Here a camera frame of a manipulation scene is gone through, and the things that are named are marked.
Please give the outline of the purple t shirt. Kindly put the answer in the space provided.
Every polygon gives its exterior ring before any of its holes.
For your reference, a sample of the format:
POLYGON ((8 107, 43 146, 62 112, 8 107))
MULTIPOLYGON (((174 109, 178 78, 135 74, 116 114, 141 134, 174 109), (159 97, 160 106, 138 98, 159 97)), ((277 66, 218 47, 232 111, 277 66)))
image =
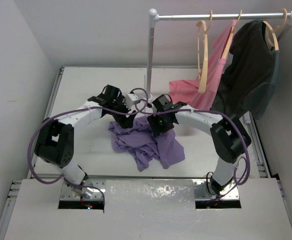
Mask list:
POLYGON ((116 153, 129 153, 139 172, 149 167, 153 159, 164 169, 185 160, 184 147, 177 141, 174 130, 155 137, 145 116, 133 121, 131 128, 122 128, 112 121, 108 125, 111 132, 111 146, 116 153))

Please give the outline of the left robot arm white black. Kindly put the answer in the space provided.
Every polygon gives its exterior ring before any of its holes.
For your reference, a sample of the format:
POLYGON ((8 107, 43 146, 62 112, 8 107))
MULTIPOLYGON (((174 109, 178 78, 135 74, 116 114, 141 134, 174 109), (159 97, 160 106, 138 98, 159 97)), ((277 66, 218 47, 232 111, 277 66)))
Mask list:
POLYGON ((131 128, 136 116, 132 106, 138 100, 133 92, 123 95, 119 88, 105 86, 76 110, 46 119, 38 133, 35 155, 56 167, 68 183, 83 186, 88 176, 73 159, 75 134, 105 115, 111 115, 122 128, 131 128))

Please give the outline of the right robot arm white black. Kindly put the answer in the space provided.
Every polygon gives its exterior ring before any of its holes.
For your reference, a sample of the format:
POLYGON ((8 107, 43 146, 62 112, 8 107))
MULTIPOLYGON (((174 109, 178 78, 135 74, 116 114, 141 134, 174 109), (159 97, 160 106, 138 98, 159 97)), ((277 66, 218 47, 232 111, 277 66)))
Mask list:
POLYGON ((218 161, 210 177, 208 189, 218 196, 236 176, 236 163, 245 155, 246 171, 243 181, 250 175, 248 146, 252 140, 236 115, 227 116, 218 111, 198 110, 185 102, 173 103, 162 94, 152 102, 153 113, 147 117, 153 135, 162 136, 175 125, 200 130, 212 138, 218 161))

